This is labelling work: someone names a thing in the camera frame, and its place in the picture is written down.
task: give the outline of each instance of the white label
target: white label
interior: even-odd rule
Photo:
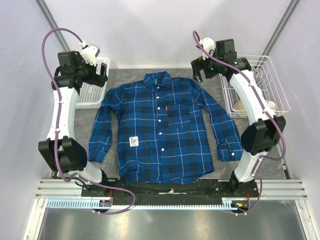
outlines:
[[[131,136],[129,137],[130,147],[136,147],[139,146],[139,140],[137,136]]]

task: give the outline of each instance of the long-sleeve shirt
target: long-sleeve shirt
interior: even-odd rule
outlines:
[[[226,111],[192,79],[166,71],[108,91],[94,121],[88,159],[104,160],[114,111],[118,172],[124,181],[190,183],[214,170],[202,108],[210,116],[218,159],[240,160],[240,136]]]

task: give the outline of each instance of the white plastic basket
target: white plastic basket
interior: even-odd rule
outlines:
[[[97,68],[96,73],[100,74],[101,63],[106,64],[106,75],[109,75],[110,59],[108,57],[98,56],[96,58]],[[80,94],[78,102],[76,103],[76,109],[98,109],[101,106],[101,102],[105,97],[106,87],[108,81],[103,87],[90,85],[84,83],[80,88]]]
[[[261,89],[264,99],[273,101],[276,104],[275,114],[281,116],[289,112],[288,100],[270,57],[258,55],[238,55],[238,57],[246,58],[250,63],[255,82]],[[228,115],[233,118],[247,118],[248,115],[245,110],[235,109],[235,103],[240,100],[236,90],[221,74],[220,80]]]

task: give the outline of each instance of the shirt collar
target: shirt collar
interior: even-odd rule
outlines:
[[[156,73],[147,73],[144,76],[144,84],[151,88],[153,86],[156,86],[155,80],[157,80],[157,85],[160,85],[162,87],[171,88],[171,76],[166,71],[156,72]]]

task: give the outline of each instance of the chest pocket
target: chest pocket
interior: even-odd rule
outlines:
[[[167,106],[169,128],[186,128],[190,124],[189,109],[186,103]]]

